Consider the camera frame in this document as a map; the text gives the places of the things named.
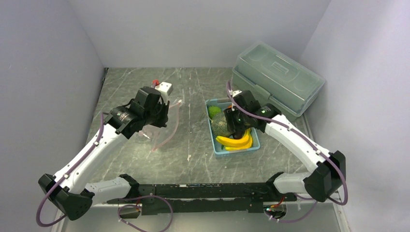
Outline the netted green melon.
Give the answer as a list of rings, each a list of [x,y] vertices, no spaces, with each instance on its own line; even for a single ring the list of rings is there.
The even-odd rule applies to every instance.
[[[231,133],[228,130],[228,124],[224,113],[218,113],[211,119],[211,130],[215,137],[223,136],[230,137]]]

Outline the yellow banana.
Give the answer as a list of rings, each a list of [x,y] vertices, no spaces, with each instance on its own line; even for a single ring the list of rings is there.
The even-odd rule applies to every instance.
[[[247,139],[244,136],[240,139],[232,139],[223,136],[217,136],[216,141],[224,146],[236,146],[236,145],[243,145]]]
[[[253,146],[253,138],[251,135],[251,129],[247,129],[244,138],[247,139],[247,141],[243,145],[236,145],[236,146],[225,146],[224,148],[228,151],[234,151],[234,150],[243,150],[243,149],[248,149]]]

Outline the clear zip top bag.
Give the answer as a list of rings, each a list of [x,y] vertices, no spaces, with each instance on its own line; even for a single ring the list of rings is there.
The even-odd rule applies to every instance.
[[[184,103],[182,99],[175,100],[173,104],[170,104],[168,110],[168,121],[166,127],[158,128],[152,125],[144,126],[144,128],[138,132],[140,137],[145,137],[150,141],[151,151],[155,152],[168,143],[176,134],[179,126],[179,110]]]

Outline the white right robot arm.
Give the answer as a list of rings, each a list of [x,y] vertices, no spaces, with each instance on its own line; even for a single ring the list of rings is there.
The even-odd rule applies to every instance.
[[[305,173],[277,173],[268,181],[266,194],[273,201],[285,193],[308,194],[318,202],[333,200],[332,194],[343,188],[344,199],[333,200],[345,205],[348,201],[346,158],[340,151],[331,152],[318,145],[296,128],[274,105],[260,105],[249,90],[227,89],[232,103],[224,111],[228,129],[232,132],[255,128],[289,149],[305,166]]]

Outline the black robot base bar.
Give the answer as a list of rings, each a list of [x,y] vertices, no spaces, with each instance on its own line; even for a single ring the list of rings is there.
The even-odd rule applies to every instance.
[[[137,203],[142,214],[247,211],[262,213],[270,204],[296,201],[267,183],[141,184],[138,193],[108,200],[108,204]]]

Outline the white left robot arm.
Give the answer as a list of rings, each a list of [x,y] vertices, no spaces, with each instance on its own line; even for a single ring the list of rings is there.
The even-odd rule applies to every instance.
[[[140,196],[139,183],[127,174],[98,183],[90,183],[93,173],[104,160],[146,125],[165,128],[173,85],[162,82],[142,87],[126,105],[113,108],[101,116],[100,128],[86,146],[55,174],[44,174],[38,181],[45,198],[37,210],[36,220],[46,200],[52,202],[70,220],[82,217],[92,206],[113,199],[132,203]]]

